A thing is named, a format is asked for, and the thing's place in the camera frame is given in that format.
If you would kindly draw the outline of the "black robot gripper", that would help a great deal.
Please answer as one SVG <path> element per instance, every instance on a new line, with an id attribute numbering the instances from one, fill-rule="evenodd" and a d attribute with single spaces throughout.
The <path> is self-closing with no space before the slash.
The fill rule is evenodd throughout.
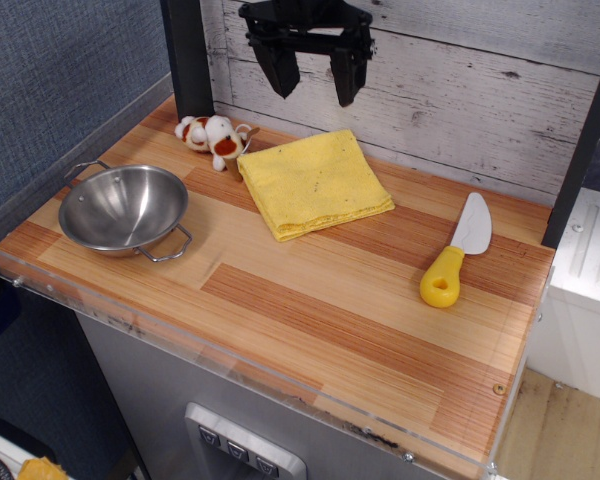
<path id="1" fill-rule="evenodd" d="M 330 55 L 341 107 L 365 86 L 373 55 L 369 12 L 345 1 L 261 1 L 243 4 L 238 14 L 261 69 L 282 98 L 300 81 L 298 52 Z"/>

